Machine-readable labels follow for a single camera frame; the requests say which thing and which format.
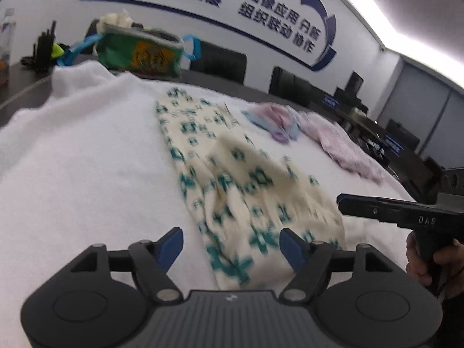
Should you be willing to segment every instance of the ceiling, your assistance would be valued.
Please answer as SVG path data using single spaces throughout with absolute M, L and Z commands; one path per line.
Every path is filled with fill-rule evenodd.
M 394 29 L 464 64 L 464 0 L 374 0 Z

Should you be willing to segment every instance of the black handle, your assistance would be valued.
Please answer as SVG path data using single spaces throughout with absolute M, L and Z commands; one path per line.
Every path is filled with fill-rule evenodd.
M 442 284 L 440 283 L 441 267 L 433 261 L 433 254 L 438 250 L 450 246 L 453 238 L 448 235 L 437 234 L 427 230 L 415 230 L 418 254 L 427 263 L 432 283 L 427 289 L 435 296 Z

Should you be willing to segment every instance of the cream cloth with green pattern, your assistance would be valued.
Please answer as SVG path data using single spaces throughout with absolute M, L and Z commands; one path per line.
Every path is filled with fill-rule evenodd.
M 344 246 L 342 216 L 312 176 L 255 149 L 225 105 L 177 88 L 168 95 L 156 112 L 220 289 L 289 281 L 279 248 L 285 227 Z

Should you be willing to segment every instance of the hand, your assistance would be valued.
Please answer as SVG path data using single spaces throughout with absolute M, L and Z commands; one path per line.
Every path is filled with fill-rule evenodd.
M 414 231 L 407 237 L 406 248 L 408 259 L 406 272 L 423 286 L 429 286 L 432 283 L 432 277 L 427 273 L 427 264 L 416 251 Z M 452 246 L 444 247 L 433 254 L 433 261 L 448 270 L 445 297 L 453 298 L 464 292 L 464 245 L 454 239 Z

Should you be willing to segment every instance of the plastic bottle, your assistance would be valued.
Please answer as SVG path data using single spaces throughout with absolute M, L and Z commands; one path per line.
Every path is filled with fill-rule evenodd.
M 15 33 L 15 9 L 6 9 L 0 21 L 0 86 L 8 83 L 10 74 L 10 52 Z

